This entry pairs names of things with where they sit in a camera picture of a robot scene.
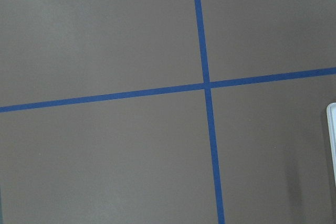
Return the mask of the white rectangular tray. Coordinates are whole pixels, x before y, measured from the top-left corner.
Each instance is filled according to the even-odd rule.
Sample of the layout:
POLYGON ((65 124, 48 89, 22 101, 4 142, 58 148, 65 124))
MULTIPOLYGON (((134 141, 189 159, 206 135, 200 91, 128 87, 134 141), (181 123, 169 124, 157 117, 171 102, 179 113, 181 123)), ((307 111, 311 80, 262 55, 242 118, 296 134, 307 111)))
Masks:
POLYGON ((335 171, 336 171, 336 167, 335 167, 336 166, 336 158, 335 158, 335 144, 336 144, 336 141, 335 141, 335 108, 336 108, 336 103, 331 103, 326 108, 334 178, 335 178, 335 171))

